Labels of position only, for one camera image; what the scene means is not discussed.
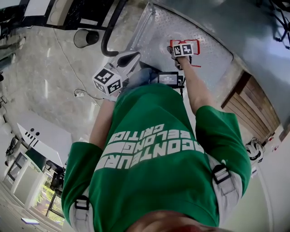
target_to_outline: tree outside window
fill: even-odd
[[[64,215],[61,206],[61,199],[50,189],[53,177],[49,173],[45,173],[45,175],[47,178],[40,188],[34,208],[40,211],[44,216],[62,226]]]

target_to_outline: small screen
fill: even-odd
[[[34,219],[29,219],[29,218],[21,218],[21,220],[23,222],[25,222],[26,224],[33,224],[33,225],[39,225],[40,223]]]
[[[161,74],[159,75],[159,83],[163,83],[165,85],[177,85],[178,78],[175,74]]]

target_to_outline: white cube with marker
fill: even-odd
[[[173,46],[173,55],[174,57],[182,57],[182,56],[192,56],[193,45],[191,43],[180,43]]]
[[[95,87],[108,96],[123,87],[121,76],[105,67],[101,67],[92,80]]]

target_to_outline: window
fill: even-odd
[[[64,215],[61,206],[61,199],[54,191],[50,189],[50,184],[53,179],[50,173],[45,173],[46,180],[41,186],[40,192],[36,198],[34,208],[48,217],[55,223],[63,225]]]
[[[16,180],[20,170],[24,166],[26,160],[27,160],[27,158],[21,153],[19,153],[19,155],[16,157],[13,165],[9,169],[9,171],[4,179],[4,183],[9,189],[12,188],[12,185],[13,185],[14,181]]]

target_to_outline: hand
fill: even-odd
[[[190,64],[189,61],[189,56],[181,56],[181,57],[177,57],[178,62],[180,63],[180,65],[183,67],[184,65],[186,65],[187,63]]]
[[[114,96],[114,97],[118,97],[119,96],[119,94],[120,94],[120,90],[118,90],[118,91],[116,91],[116,92],[114,92],[113,94],[112,94],[112,96]]]

